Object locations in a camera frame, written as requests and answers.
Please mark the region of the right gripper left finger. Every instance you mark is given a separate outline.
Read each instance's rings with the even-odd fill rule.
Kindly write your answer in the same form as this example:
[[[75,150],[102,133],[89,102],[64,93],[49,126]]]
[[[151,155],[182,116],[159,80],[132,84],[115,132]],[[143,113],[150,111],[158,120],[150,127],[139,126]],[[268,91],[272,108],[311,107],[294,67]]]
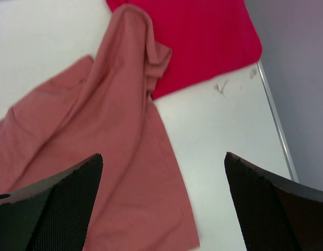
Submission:
[[[102,169],[102,156],[95,154],[1,194],[0,250],[82,250]]]

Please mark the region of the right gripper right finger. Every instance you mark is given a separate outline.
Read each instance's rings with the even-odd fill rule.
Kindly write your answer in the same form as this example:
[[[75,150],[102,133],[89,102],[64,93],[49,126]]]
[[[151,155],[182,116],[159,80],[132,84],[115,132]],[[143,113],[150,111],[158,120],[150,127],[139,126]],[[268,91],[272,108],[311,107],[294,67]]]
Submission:
[[[323,191],[231,152],[224,166],[247,250],[323,250]]]

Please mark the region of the salmon pink t shirt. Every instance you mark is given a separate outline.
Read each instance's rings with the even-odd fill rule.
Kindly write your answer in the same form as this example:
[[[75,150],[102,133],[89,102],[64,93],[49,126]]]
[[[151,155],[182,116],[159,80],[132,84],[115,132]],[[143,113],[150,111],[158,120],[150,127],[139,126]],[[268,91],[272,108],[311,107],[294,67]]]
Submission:
[[[118,7],[94,58],[39,85],[0,120],[0,194],[99,153],[84,250],[197,248],[187,190],[151,99],[170,58],[146,12]]]

